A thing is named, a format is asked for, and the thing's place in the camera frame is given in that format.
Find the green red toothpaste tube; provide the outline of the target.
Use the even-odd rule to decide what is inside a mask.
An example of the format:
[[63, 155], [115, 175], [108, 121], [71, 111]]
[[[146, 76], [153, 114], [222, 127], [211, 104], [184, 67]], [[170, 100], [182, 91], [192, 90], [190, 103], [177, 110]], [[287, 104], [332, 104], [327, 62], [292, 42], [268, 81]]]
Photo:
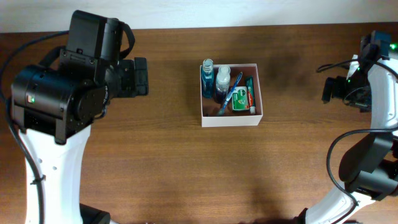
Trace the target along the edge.
[[248, 90], [249, 110], [252, 115], [256, 114], [256, 102], [254, 95], [254, 77], [250, 76], [245, 79], [246, 88]]

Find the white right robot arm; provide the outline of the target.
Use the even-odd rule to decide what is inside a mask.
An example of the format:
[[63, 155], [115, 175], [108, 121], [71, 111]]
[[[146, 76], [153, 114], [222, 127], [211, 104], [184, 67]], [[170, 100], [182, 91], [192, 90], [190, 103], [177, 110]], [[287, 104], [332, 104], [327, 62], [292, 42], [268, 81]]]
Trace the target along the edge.
[[[324, 103], [341, 99], [346, 106], [371, 113], [371, 127], [338, 136], [326, 155], [326, 171], [334, 187], [316, 205], [305, 208], [295, 223], [348, 223], [358, 210], [386, 197], [397, 196], [397, 44], [391, 35], [372, 31], [361, 38], [359, 54], [317, 72], [341, 67], [347, 76], [329, 77], [322, 94]], [[331, 171], [331, 154], [342, 139], [364, 137], [348, 149], [340, 161], [338, 177]]]

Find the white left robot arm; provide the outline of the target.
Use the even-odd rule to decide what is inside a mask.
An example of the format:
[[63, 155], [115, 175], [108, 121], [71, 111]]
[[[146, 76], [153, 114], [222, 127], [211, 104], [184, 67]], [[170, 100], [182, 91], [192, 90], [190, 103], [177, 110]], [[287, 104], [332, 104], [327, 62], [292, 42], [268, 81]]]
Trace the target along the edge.
[[146, 96], [147, 60], [129, 58], [131, 28], [116, 18], [75, 11], [68, 41], [25, 67], [5, 99], [6, 121], [25, 157], [27, 223], [111, 223], [80, 202], [83, 153], [92, 124], [114, 98]]

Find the green soap box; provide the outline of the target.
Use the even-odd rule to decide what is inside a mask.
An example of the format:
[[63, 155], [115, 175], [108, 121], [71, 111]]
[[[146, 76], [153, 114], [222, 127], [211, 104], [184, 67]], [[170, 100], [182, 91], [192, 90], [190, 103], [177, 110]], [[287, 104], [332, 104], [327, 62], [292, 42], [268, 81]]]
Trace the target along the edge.
[[248, 89], [245, 86], [237, 86], [231, 98], [233, 111], [249, 110]]

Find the clear purple liquid bottle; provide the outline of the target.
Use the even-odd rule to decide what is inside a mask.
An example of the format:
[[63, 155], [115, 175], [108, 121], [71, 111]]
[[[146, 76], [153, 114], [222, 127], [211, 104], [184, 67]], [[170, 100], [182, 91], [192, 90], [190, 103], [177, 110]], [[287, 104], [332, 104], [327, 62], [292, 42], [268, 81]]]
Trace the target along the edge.
[[222, 103], [226, 98], [229, 91], [229, 84], [231, 80], [231, 69], [227, 65], [222, 65], [218, 69], [216, 75], [216, 90], [215, 90], [215, 100], [217, 103]]

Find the teal mouthwash bottle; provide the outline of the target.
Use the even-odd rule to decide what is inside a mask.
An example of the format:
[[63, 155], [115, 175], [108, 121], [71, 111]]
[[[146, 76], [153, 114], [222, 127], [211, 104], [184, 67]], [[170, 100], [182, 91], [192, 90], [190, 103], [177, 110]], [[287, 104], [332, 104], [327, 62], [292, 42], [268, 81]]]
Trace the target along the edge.
[[201, 93], [205, 98], [213, 96], [214, 69], [210, 58], [204, 59], [201, 67]]

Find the blue white toothbrush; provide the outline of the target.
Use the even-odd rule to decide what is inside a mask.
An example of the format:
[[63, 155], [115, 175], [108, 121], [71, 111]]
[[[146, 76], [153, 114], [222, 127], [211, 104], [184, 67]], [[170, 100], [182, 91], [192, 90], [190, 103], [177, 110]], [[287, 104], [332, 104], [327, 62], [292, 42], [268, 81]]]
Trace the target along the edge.
[[231, 87], [230, 92], [227, 94], [227, 96], [226, 96], [226, 98], [225, 98], [225, 100], [224, 100], [224, 103], [222, 104], [222, 107], [221, 107], [220, 110], [218, 111], [217, 116], [223, 116], [223, 115], [224, 115], [225, 109], [226, 109], [226, 107], [227, 107], [227, 105], [228, 105], [230, 99], [231, 99], [232, 96], [233, 96], [233, 91], [235, 90], [235, 88], [236, 88], [237, 85], [239, 84], [239, 82], [240, 82], [240, 80], [242, 79], [242, 77], [243, 77], [243, 72], [240, 72], [240, 73], [238, 74], [238, 76], [236, 77], [236, 81], [234, 82], [234, 85]]

